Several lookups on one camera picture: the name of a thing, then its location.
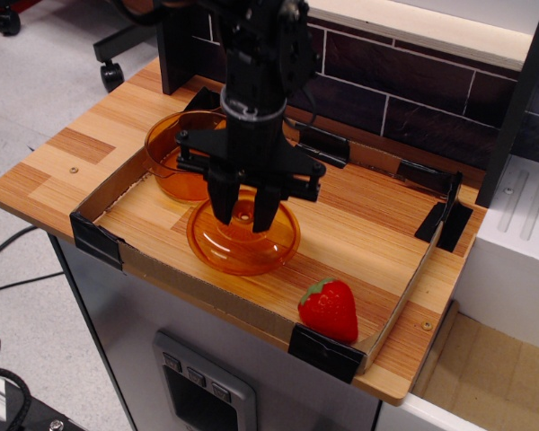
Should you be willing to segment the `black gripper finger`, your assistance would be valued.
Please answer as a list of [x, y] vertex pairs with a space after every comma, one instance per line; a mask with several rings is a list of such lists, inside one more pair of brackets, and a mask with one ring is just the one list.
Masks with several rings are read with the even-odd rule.
[[270, 229], [280, 204], [280, 189], [273, 186], [258, 188], [254, 199], [254, 233], [263, 233]]
[[230, 224], [234, 204], [239, 198], [240, 181], [237, 172], [210, 169], [208, 172], [208, 194], [214, 216], [222, 224]]

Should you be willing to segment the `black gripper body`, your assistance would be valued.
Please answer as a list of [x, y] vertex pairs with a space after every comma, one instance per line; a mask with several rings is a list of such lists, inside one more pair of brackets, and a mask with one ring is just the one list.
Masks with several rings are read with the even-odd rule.
[[183, 129], [178, 166], [200, 174], [209, 187], [273, 187], [280, 198], [316, 201], [324, 164], [291, 145], [280, 119], [247, 122], [226, 118], [223, 128]]

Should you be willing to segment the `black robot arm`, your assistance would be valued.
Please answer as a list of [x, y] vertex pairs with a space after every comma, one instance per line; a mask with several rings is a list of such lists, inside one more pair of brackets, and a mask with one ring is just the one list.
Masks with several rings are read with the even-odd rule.
[[178, 165], [202, 174], [213, 213], [230, 224], [242, 185], [255, 188], [252, 230], [271, 228], [282, 201], [316, 201], [325, 167], [291, 145], [283, 132], [287, 99], [305, 91], [320, 57], [307, 28], [305, 1], [202, 1], [214, 15], [225, 50], [220, 92], [226, 125], [183, 130]]

